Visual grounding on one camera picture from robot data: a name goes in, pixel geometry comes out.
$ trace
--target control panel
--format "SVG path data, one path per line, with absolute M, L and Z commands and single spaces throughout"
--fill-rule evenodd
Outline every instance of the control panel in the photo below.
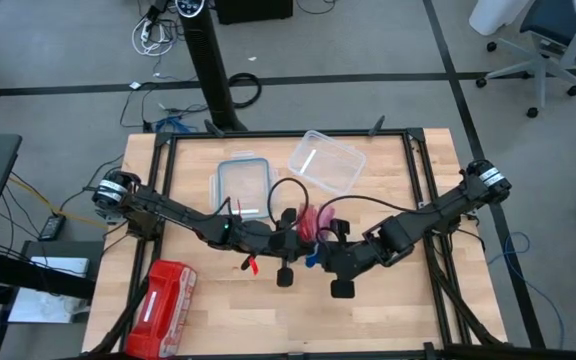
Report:
M 205 0 L 175 0 L 179 14 L 183 17 L 192 18 L 197 16 L 204 8 Z

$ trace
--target red zip tie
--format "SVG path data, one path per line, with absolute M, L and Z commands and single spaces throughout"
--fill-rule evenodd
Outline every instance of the red zip tie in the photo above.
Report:
M 259 274 L 259 267 L 257 266 L 255 258 L 252 256 L 248 257 L 248 264 L 250 264 L 250 267 L 252 268 L 252 274 L 257 276 L 257 274 Z

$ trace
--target robotic arm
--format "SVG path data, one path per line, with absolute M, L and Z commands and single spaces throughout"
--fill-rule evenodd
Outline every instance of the robotic arm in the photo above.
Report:
M 352 280 L 375 265 L 390 267 L 411 254 L 414 245 L 428 231 L 451 233 L 457 229 L 461 214 L 486 204 L 505 200 L 511 184 L 488 161 L 478 160 L 461 170 L 463 180 L 458 186 L 435 201 L 415 211 L 389 216 L 363 232 L 363 240 L 347 242 L 349 224 L 333 220 L 339 241 L 319 241 L 318 262 L 326 272 L 337 275 L 331 283 L 335 298 L 354 297 Z M 278 286 L 292 285 L 288 264 L 313 254 L 315 243 L 303 241 L 289 224 L 297 217 L 295 209 L 287 209 L 276 229 L 260 221 L 242 221 L 229 211 L 228 215 L 206 215 L 158 194 L 153 187 L 141 185 L 130 173 L 114 172 L 104 178 L 93 195 L 102 216 L 123 216 L 129 221 L 129 232 L 144 236 L 155 231 L 161 219 L 188 228 L 208 246 L 248 255 L 282 259 L 277 273 Z M 244 261 L 242 269 L 247 268 Z

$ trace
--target gray floor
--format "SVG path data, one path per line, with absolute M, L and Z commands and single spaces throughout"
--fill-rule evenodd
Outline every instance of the gray floor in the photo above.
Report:
M 304 6 L 321 6 L 302 0 Z M 323 16 L 295 11 L 282 21 L 220 26 L 218 36 L 228 73 L 249 71 L 260 77 L 304 75 L 441 73 L 444 71 L 421 0 L 341 0 Z M 458 72 L 488 71 L 516 61 L 507 53 L 489 54 L 482 37 L 467 24 L 475 0 L 435 0 L 439 22 Z M 0 88 L 127 84 L 151 81 L 156 59 L 138 56 L 130 32 L 138 21 L 137 2 L 120 0 L 1 0 Z M 497 35 L 525 42 L 518 24 Z M 194 70 L 183 44 L 163 58 L 159 71 L 181 79 Z M 532 249 L 519 255 L 527 278 L 560 309 L 566 349 L 576 349 L 576 98 L 551 79 L 548 108 L 534 120 L 523 114 L 534 104 L 532 84 L 492 80 L 485 89 L 472 81 L 461 86 L 487 157 L 514 184 L 504 203 L 511 230 L 532 238 Z M 250 88 L 234 90 L 245 98 Z M 0 133 L 24 138 L 15 171 L 60 203 L 88 180 L 104 160 L 122 152 L 135 129 L 119 126 L 126 92 L 35 95 L 0 98 Z M 153 92 L 146 117 L 162 116 L 157 103 L 185 107 L 202 102 L 198 90 Z M 127 110 L 126 123 L 138 124 L 140 102 Z M 388 127 L 448 127 L 462 164 L 472 158 L 466 134 L 447 81 L 391 81 L 267 86 L 254 106 L 239 111 L 250 129 L 366 128 L 381 115 Z M 189 118 L 200 124 L 203 116 Z M 48 211 L 34 198 L 11 187 L 35 223 Z M 73 201 L 72 212 L 94 216 L 87 196 Z M 14 209 L 14 217 L 22 222 Z M 487 256 L 500 253 L 492 219 L 483 211 L 480 232 Z M 67 223 L 64 239 L 96 241 L 102 231 Z M 0 219 L 0 242 L 9 237 Z M 16 232 L 15 248 L 24 240 Z M 490 267 L 510 340 L 527 345 L 507 270 Z M 557 320 L 539 295 L 536 312 L 549 347 L 556 347 Z M 54 359 L 77 354 L 83 324 L 13 325 L 1 359 Z

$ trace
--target chair leg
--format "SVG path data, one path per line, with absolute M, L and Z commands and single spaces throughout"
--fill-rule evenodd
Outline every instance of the chair leg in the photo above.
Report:
M 526 50 L 519 45 L 515 45 L 508 40 L 499 39 L 499 44 L 503 45 L 506 49 L 510 50 L 516 56 L 533 58 L 536 55 L 534 52 Z
M 560 68 L 555 63 L 551 62 L 550 64 L 548 64 L 548 68 L 546 69 L 546 71 L 564 81 L 568 81 L 569 83 L 576 85 L 576 77 L 573 74 L 571 74 L 568 70 Z
M 509 67 L 501 69 L 501 70 L 490 72 L 490 73 L 486 74 L 486 79 L 494 79 L 496 77 L 500 77 L 500 76 L 504 76 L 504 75 L 510 75 L 510 74 L 521 72 L 521 71 L 532 70 L 534 67 L 535 67 L 534 62 L 524 61 L 522 63 L 516 64 L 513 66 L 509 66 Z
M 546 67 L 540 66 L 535 69 L 535 93 L 537 94 L 537 101 L 539 108 L 546 107 Z

